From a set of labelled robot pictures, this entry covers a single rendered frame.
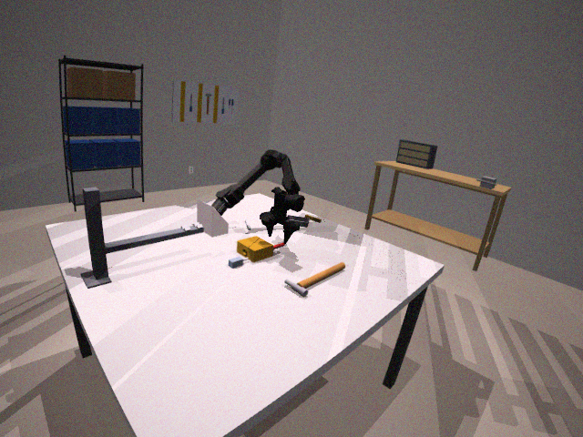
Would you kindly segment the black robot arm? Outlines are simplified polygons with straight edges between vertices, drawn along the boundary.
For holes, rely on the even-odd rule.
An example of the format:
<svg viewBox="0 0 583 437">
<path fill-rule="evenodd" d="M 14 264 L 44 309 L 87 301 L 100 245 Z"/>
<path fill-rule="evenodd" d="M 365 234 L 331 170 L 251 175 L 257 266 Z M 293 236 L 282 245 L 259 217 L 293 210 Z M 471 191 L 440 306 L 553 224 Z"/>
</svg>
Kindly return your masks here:
<svg viewBox="0 0 583 437">
<path fill-rule="evenodd" d="M 216 200 L 211 204 L 221 215 L 223 215 L 228 208 L 233 208 L 243 198 L 244 191 L 258 179 L 266 170 L 282 167 L 283 178 L 282 185 L 285 190 L 280 187 L 275 187 L 271 192 L 274 195 L 274 206 L 285 207 L 296 212 L 300 212 L 304 204 L 304 196 L 299 195 L 300 186 L 294 178 L 292 172 L 292 164 L 288 156 L 276 150 L 267 150 L 261 157 L 260 163 L 254 167 L 248 174 L 246 174 L 239 183 L 232 184 L 225 189 L 216 193 Z M 227 201 L 227 200 L 229 201 Z M 270 212 L 261 216 L 261 224 L 267 228 L 275 226 L 281 222 L 278 211 Z"/>
</svg>

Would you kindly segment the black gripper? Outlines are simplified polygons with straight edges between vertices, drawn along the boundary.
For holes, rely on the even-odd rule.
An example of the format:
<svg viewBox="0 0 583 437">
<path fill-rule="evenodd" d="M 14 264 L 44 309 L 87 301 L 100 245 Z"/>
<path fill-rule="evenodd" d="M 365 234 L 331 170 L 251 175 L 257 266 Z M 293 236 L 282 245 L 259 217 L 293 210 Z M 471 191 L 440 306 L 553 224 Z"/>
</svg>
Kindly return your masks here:
<svg viewBox="0 0 583 437">
<path fill-rule="evenodd" d="M 271 208 L 273 209 L 273 212 L 278 211 L 279 214 L 280 214 L 281 222 L 279 224 L 283 225 L 283 232 L 284 232 L 284 240 L 283 240 L 283 243 L 286 244 L 287 241 L 289 240 L 289 238 L 291 237 L 292 233 L 294 231 L 300 230 L 300 224 L 297 223 L 297 222 L 294 222 L 294 221 L 289 221 L 289 222 L 286 221 L 286 220 L 288 220 L 288 217 L 287 217 L 287 211 L 289 210 L 288 208 L 285 208 L 285 207 L 277 207 L 277 206 L 274 206 L 274 205 Z M 261 216 L 263 216 L 264 214 L 266 214 L 268 212 L 269 211 L 262 212 L 260 214 L 260 219 L 261 219 Z M 267 231 L 268 231 L 269 237 L 271 237 L 271 234 L 272 234 L 272 231 L 273 231 L 273 227 L 274 226 L 271 226 L 269 228 L 266 227 L 267 228 Z"/>
</svg>

